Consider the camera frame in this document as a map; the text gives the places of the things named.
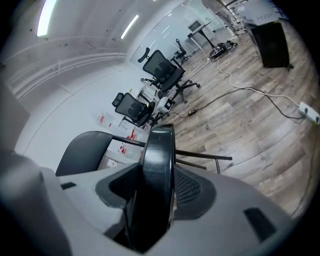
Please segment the black speaker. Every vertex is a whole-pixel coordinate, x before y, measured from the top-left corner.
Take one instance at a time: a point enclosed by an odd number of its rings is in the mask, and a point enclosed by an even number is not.
[[[280,22],[260,26],[246,24],[245,27],[265,68],[293,68],[290,65],[288,45]]]

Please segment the extension cord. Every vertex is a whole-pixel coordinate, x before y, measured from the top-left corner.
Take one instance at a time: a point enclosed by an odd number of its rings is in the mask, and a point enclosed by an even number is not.
[[[314,125],[319,125],[320,115],[312,107],[301,101],[299,105],[299,111],[304,114]]]

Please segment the chair backrest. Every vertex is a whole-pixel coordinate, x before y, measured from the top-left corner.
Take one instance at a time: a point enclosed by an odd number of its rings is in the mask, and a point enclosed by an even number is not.
[[[161,51],[155,50],[142,69],[153,75],[159,83],[164,83],[172,76],[177,67],[167,60]]]
[[[130,93],[118,93],[112,105],[115,112],[129,117],[133,122],[138,122],[148,112],[148,106],[137,99]]]
[[[181,46],[180,40],[177,38],[175,41],[178,43],[179,48],[180,48],[180,51],[181,51],[183,54],[186,54],[187,52],[186,52],[186,50],[183,49],[183,47]]]
[[[96,171],[113,136],[102,131],[87,131],[75,137],[66,148],[56,176]]]

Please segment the black mesh office chair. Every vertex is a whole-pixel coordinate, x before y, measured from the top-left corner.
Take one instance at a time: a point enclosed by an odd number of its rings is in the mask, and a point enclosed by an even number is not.
[[[177,42],[177,44],[179,45],[180,51],[178,50],[174,53],[175,54],[175,58],[176,59],[182,59],[180,65],[182,65],[183,63],[185,63],[186,61],[188,61],[188,58],[191,57],[191,55],[185,56],[187,54],[186,50],[183,49],[183,47],[181,46],[180,40],[177,38],[175,40]]]
[[[154,126],[159,119],[169,115],[168,113],[158,113],[155,117],[152,117],[156,104],[154,102],[150,102],[148,105],[144,104],[128,92],[126,94],[119,92],[112,105],[115,107],[114,111],[116,113],[130,118],[131,120],[126,117],[124,119],[137,127],[144,125],[148,121],[151,121],[150,125]]]
[[[138,62],[141,63],[144,61],[144,59],[147,59],[142,69],[156,78],[151,84],[156,85],[157,83],[160,83],[160,90],[163,95],[166,95],[174,86],[176,86],[176,92],[171,100],[173,101],[178,94],[180,94],[183,102],[187,103],[183,94],[184,89],[191,86],[197,86],[199,88],[200,84],[192,82],[188,79],[187,81],[183,82],[182,85],[179,85],[179,81],[182,79],[185,70],[182,68],[177,68],[175,65],[173,65],[165,58],[161,51],[155,50],[151,56],[148,56],[149,52],[150,49],[146,48],[144,55],[138,59]]]

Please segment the cable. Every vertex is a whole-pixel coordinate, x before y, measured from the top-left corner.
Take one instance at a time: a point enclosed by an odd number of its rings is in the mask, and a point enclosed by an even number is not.
[[[269,96],[269,97],[283,97],[283,98],[287,98],[288,100],[292,101],[298,108],[299,108],[299,104],[296,103],[292,98],[288,97],[288,96],[285,96],[285,95],[270,95],[270,94],[267,94],[267,93],[264,93],[264,92],[259,92],[259,90],[257,89],[254,89],[252,87],[239,87],[239,86],[235,86],[231,83],[231,78],[232,78],[232,74],[229,73],[229,72],[225,72],[225,71],[222,71],[220,68],[219,68],[219,58],[217,58],[217,61],[218,61],[218,65],[217,65],[217,69],[220,70],[222,73],[225,73],[225,74],[229,74],[230,75],[230,85],[234,88],[237,88],[237,89],[246,89],[246,90],[251,90],[251,91],[254,91],[258,94],[261,94],[261,95],[265,95],[265,96]]]
[[[239,88],[239,89],[236,89],[236,90],[229,91],[229,92],[227,92],[227,93],[225,93],[225,94],[223,94],[223,95],[220,95],[219,97],[213,99],[212,101],[210,101],[209,103],[207,103],[205,106],[202,106],[202,107],[199,107],[199,108],[196,108],[196,109],[193,109],[193,110],[189,111],[189,112],[188,112],[188,115],[186,115],[186,116],[181,116],[181,115],[179,115],[179,114],[176,113],[176,112],[171,112],[170,114],[176,114],[176,115],[178,115],[180,118],[187,118],[187,117],[190,117],[190,116],[192,116],[193,114],[195,114],[197,111],[203,110],[204,108],[206,108],[206,107],[209,106],[210,104],[214,103],[216,100],[218,100],[218,99],[220,99],[220,98],[222,98],[222,97],[224,97],[224,96],[226,96],[226,95],[228,95],[228,94],[231,94],[231,93],[234,93],[234,92],[237,92],[237,91],[240,91],[240,90],[248,90],[248,89],[254,89],[254,88],[253,88],[253,87],[243,87],[243,88]],[[279,112],[280,112],[284,117],[286,117],[286,118],[288,118],[288,119],[300,120],[300,119],[305,118],[305,116],[306,116],[306,114],[307,114],[307,112],[305,112],[305,114],[304,114],[303,116],[301,116],[301,117],[288,116],[288,115],[284,114],[284,113],[280,110],[280,108],[274,103],[274,101],[273,101],[268,95],[264,94],[264,96],[266,96],[266,97],[272,102],[272,104],[276,107],[276,109],[279,110]]]
[[[208,64],[209,62],[210,62],[210,59],[207,60],[207,61],[204,62],[204,63],[200,63],[200,61],[199,61],[198,63],[194,64],[193,66],[191,66],[191,65],[188,66],[188,67],[186,68],[186,70],[189,69],[189,72],[194,73],[194,72],[196,72],[201,66],[206,65],[206,64]]]
[[[178,115],[180,118],[187,118],[187,117],[188,117],[188,115],[186,115],[186,116],[181,116],[181,115],[179,115],[179,114],[176,113],[176,112],[170,112],[170,114],[176,114],[176,115]]]

